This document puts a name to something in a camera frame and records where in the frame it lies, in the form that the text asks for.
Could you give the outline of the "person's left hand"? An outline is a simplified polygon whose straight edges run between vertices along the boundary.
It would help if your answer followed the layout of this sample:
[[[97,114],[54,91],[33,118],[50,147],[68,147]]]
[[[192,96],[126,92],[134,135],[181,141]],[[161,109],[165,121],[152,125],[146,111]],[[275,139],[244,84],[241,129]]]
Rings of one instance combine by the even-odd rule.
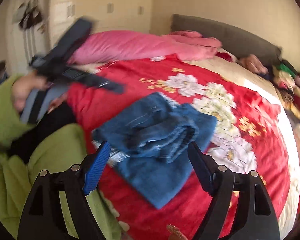
[[[52,86],[54,86],[53,83],[49,82],[46,77],[38,75],[35,70],[20,77],[12,86],[11,100],[13,107],[18,113],[21,113],[32,90],[46,91]]]

